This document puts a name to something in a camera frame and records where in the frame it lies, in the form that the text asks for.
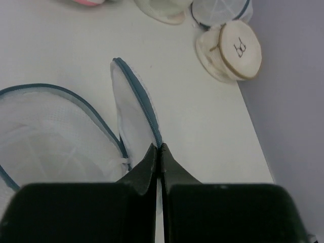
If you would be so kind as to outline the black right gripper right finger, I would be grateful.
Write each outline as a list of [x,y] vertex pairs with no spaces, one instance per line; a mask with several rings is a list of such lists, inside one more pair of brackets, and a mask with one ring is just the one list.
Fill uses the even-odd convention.
[[203,184],[159,150],[165,242],[308,242],[289,193],[275,184]]

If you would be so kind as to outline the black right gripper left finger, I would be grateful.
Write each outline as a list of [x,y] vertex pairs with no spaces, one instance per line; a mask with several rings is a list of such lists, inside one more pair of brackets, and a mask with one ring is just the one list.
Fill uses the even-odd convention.
[[13,197],[1,242],[154,242],[157,148],[114,183],[34,183]]

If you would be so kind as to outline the white mesh bag blue zipper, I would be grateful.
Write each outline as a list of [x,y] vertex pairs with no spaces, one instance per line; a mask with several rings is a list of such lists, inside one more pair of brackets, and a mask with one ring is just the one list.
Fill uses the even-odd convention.
[[30,183],[116,182],[163,143],[144,82],[122,58],[110,64],[114,133],[80,95],[52,84],[1,90],[1,212]]

